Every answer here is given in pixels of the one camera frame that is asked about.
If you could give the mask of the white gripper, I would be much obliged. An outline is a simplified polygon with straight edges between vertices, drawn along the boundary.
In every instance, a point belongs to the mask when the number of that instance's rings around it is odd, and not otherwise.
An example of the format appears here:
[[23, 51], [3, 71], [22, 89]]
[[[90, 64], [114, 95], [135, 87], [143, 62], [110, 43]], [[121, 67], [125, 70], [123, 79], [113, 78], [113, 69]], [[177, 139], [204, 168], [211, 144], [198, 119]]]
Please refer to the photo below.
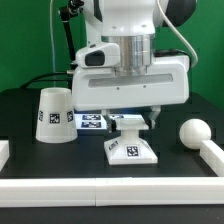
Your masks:
[[109, 132], [116, 131], [109, 109], [151, 106], [145, 121], [154, 129], [161, 105], [188, 99], [188, 70], [186, 55], [158, 57], [144, 75], [138, 76], [116, 76], [112, 68], [77, 68], [72, 83], [73, 106], [77, 111], [102, 110]]

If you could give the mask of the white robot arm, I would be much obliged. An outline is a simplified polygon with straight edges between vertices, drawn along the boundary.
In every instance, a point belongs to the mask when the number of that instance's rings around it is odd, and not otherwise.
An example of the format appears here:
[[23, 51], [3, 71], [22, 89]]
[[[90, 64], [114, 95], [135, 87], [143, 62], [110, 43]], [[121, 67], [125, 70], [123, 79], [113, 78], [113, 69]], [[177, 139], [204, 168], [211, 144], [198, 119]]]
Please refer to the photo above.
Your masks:
[[76, 53], [72, 97], [78, 111], [152, 108], [189, 97], [187, 73], [198, 57], [175, 50], [157, 52], [158, 27], [176, 31], [196, 9], [197, 0], [83, 0], [87, 46]]

